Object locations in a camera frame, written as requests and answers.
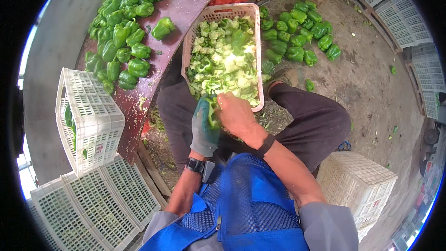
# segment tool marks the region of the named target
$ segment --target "green glove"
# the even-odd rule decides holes
[[[209,100],[201,98],[195,109],[192,117],[192,144],[190,145],[193,151],[205,157],[213,156],[220,138],[220,128],[213,129],[216,125],[213,109],[216,102]]]

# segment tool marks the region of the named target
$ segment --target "black wrist strap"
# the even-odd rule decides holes
[[[268,152],[275,140],[276,139],[273,135],[268,134],[268,137],[266,137],[265,141],[263,141],[262,146],[257,150],[256,157],[259,159],[263,159],[265,153]]]

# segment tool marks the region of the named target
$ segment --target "wooden table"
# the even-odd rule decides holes
[[[142,126],[147,111],[154,99],[160,79],[168,68],[168,64],[175,51],[183,41],[184,36],[198,15],[208,5],[210,0],[162,0],[155,3],[155,11],[147,18],[138,17],[137,23],[147,32],[147,25],[151,28],[163,17],[170,17],[176,30],[164,37],[162,41],[156,41],[151,34],[146,35],[142,42],[152,48],[152,54],[148,59],[151,64],[148,76],[139,78],[135,89],[123,90],[115,82],[114,101],[125,115],[126,124],[118,146],[118,152],[133,165],[137,159],[137,146],[141,136]],[[97,42],[86,37],[78,56],[76,68],[85,69],[85,53],[97,52]]]

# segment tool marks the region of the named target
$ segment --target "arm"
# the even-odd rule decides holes
[[[223,126],[248,146],[259,149],[268,133],[259,125],[249,102],[231,92],[218,95],[221,110],[217,111]],[[321,187],[307,167],[286,147],[275,141],[264,160],[293,195],[298,207],[317,201],[326,203]]]

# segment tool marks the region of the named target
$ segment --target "concrete floor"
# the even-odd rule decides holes
[[[271,0],[266,7],[277,19],[280,12],[290,10],[293,3],[294,0]],[[353,129],[347,138],[353,146],[352,151],[385,167],[389,165],[398,176],[382,216],[360,243],[362,251],[381,251],[390,243],[391,234],[411,209],[419,192],[421,175],[417,159],[425,117],[418,112],[402,62],[378,31],[366,24],[368,20],[354,9],[352,3],[326,0],[318,6],[318,11],[332,23],[333,41],[343,51],[342,56],[329,62],[313,42],[305,48],[316,53],[319,61],[315,66],[284,61],[276,70],[297,68],[299,88],[304,89],[303,81],[309,78],[315,84],[315,93],[342,104],[353,121]],[[396,67],[396,75],[390,73],[391,65]],[[265,108],[257,118],[263,126],[268,124],[271,133],[281,131],[292,120],[271,100],[265,102]],[[398,126],[396,135],[393,135],[394,126]],[[148,151],[172,188],[178,174],[170,167],[173,159],[168,142],[160,138],[157,131],[149,134]]]

